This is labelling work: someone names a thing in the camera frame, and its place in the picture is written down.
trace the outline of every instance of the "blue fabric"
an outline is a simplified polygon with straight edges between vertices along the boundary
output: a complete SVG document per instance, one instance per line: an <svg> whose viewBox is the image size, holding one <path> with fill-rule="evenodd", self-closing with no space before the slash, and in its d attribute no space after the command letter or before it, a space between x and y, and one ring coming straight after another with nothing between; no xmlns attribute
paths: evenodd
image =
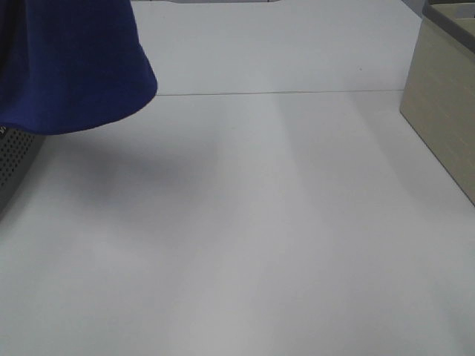
<svg viewBox="0 0 475 356"><path fill-rule="evenodd" d="M85 130L156 92L129 0L0 0L0 125Z"/></svg>

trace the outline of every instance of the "white surface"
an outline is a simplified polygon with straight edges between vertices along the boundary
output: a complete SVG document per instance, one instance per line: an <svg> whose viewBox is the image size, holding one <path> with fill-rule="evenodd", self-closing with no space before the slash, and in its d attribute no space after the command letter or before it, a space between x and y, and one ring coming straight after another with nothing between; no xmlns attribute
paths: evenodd
<svg viewBox="0 0 475 356"><path fill-rule="evenodd" d="M133 4L164 94L401 90L420 25L399 0Z"/></svg>
<svg viewBox="0 0 475 356"><path fill-rule="evenodd" d="M475 209L400 92L157 97L0 224L8 356L473 355Z"/></svg>

